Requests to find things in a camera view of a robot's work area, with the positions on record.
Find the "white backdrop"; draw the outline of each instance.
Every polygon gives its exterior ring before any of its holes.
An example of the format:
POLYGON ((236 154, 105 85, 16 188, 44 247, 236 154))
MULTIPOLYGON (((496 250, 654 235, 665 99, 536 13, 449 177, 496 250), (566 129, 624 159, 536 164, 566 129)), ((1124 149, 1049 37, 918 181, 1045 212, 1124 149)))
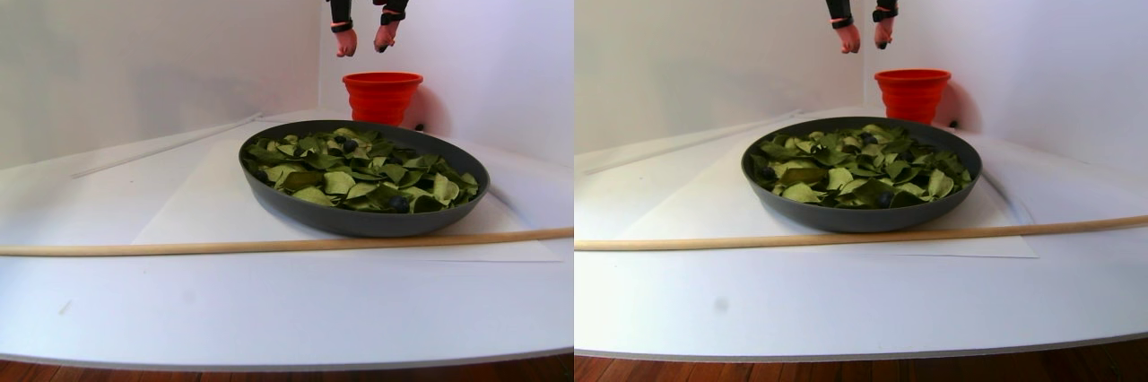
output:
POLYGON ((406 125, 571 166, 574 141, 573 0, 411 0, 396 45, 372 50, 380 9, 355 0, 359 47, 335 57, 323 3, 320 104, 350 111, 342 77, 410 71, 426 80, 406 125))
POLYGON ((317 106, 321 0, 0 0, 0 169, 317 106))
POLYGON ((866 100, 881 106, 874 72, 951 70, 939 122, 959 118, 962 127, 1027 147, 1140 170, 1148 163, 1145 3, 901 0, 898 41, 866 55, 866 100))
POLYGON ((861 103, 862 57, 839 53, 824 0, 575 5, 580 154, 861 103))

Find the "dark blue berry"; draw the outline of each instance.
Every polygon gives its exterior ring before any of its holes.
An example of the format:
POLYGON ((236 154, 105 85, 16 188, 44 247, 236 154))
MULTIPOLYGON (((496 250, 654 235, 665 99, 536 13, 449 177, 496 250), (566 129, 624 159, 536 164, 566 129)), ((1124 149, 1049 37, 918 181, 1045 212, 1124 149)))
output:
POLYGON ((892 204, 893 204, 893 193, 892 192, 886 190, 885 193, 881 193, 881 195, 877 196, 877 206, 878 208, 889 209, 889 206, 892 205, 892 204))
POLYGON ((406 213, 411 211, 411 203, 408 202, 406 197, 402 195, 396 195, 390 197, 390 201, 388 201, 387 203, 390 204, 391 209, 397 210, 398 213, 406 213))

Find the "wooden stick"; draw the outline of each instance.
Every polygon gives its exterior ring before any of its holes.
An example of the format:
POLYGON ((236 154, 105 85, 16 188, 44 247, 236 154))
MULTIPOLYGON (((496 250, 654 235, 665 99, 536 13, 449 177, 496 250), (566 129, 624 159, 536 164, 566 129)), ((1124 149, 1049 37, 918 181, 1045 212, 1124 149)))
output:
POLYGON ((641 251, 641 250, 700 250, 737 248, 777 248, 796 245, 824 245, 850 243, 912 242, 925 240, 952 240, 1000 237, 1008 235, 1069 234, 1102 229, 1131 228, 1148 225, 1148 216, 1089 220, 1083 223, 1019 225, 1009 227, 980 227, 940 231, 915 231, 868 234, 812 234, 768 237, 685 239, 685 240, 628 240, 587 241, 575 240, 579 251, 641 251))
POLYGON ((155 255, 202 255, 245 252, 302 252, 319 250, 444 247, 461 244, 510 243, 574 236, 574 227, 513 233, 430 235, 397 239, 329 239, 279 242, 181 243, 126 245, 7 245, 0 256, 9 257, 132 257, 155 255))

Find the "red bucket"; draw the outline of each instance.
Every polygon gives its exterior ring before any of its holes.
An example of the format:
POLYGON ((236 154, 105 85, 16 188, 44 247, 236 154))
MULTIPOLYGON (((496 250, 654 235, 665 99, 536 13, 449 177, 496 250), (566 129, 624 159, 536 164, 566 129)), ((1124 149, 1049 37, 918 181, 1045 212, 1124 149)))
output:
POLYGON ((350 94, 352 120, 398 126, 414 92, 422 84, 422 76, 364 72, 344 76, 343 84, 350 94))
POLYGON ((948 71, 926 69, 878 72, 875 78, 885 102, 885 116, 931 125, 952 77, 948 71))

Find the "white paper sheet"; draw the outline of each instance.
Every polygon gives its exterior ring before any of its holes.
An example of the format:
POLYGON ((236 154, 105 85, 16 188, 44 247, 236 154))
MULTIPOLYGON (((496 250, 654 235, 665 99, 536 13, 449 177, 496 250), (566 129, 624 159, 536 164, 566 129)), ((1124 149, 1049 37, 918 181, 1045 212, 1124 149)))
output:
MULTIPOLYGON (((824 234, 766 210, 742 174, 745 148, 759 137, 738 141, 695 180, 646 212, 616 240, 673 240, 824 234)), ((1008 204, 987 181, 951 213, 912 229, 951 229, 1017 225, 1008 204)), ((847 252, 878 255, 1038 258, 1019 236, 940 240, 928 242, 858 243, 769 248, 770 251, 847 252)))
MULTIPOLYGON (((243 177, 235 158, 242 141, 216 145, 202 164, 160 213, 144 227, 134 244, 340 240, 340 236, 265 209, 243 177)), ((526 229, 509 206, 487 194, 466 218, 434 235, 501 233, 526 229)), ((439 262, 559 262, 537 241, 458 247, 356 250, 373 258, 439 262)), ((347 257, 346 252, 315 252, 347 257)))

